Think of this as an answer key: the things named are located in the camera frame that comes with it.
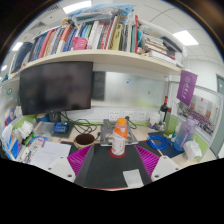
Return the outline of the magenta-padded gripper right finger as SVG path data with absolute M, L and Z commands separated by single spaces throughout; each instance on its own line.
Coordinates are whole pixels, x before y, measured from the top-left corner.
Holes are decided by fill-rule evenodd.
M 136 149 L 152 181 L 157 181 L 180 170 L 180 167 L 168 156 L 159 157 L 138 145 Z

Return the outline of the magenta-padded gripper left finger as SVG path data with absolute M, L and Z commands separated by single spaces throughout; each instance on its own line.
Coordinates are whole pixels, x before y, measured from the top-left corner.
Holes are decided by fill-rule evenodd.
M 53 161 L 47 171 L 67 181 L 83 186 L 94 155 L 94 146 L 84 147 L 68 157 L 59 157 Z

